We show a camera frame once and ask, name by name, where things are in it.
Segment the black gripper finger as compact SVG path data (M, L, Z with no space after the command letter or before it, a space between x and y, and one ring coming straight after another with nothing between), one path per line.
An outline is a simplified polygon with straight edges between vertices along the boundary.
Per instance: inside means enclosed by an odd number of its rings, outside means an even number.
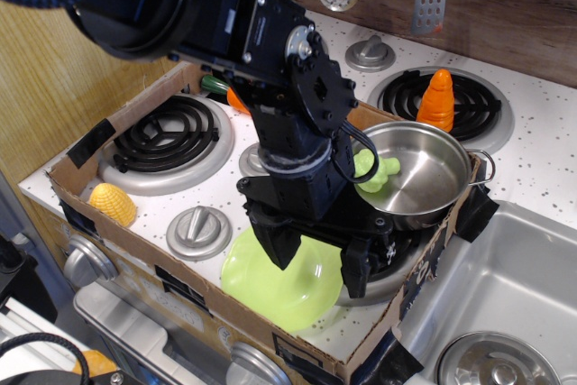
M262 214L251 215L250 220L262 249L279 269L285 270L301 244L301 234L292 226L292 220Z
M350 298L364 298L370 276L369 245L353 238L341 252L343 284Z

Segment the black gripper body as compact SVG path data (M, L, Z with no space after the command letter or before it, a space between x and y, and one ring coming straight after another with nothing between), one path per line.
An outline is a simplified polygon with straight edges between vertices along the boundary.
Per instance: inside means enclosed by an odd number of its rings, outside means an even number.
M245 196L247 215L262 214L290 218L301 235L344 249L353 238L369 245L369 254L389 246L390 220L357 194L353 144L349 133L323 139L291 173L269 171L268 176L244 177L237 189Z

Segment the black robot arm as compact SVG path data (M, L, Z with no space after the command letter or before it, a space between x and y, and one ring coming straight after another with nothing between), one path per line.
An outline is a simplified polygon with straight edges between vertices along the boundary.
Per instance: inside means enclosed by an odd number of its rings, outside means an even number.
M314 23L291 0L4 0L65 9L102 50L123 60L183 60L220 72L252 116L261 177L238 190L271 261L286 268L302 236L337 246L343 283L362 298L384 260L392 225L362 200L349 122L354 83L331 60Z

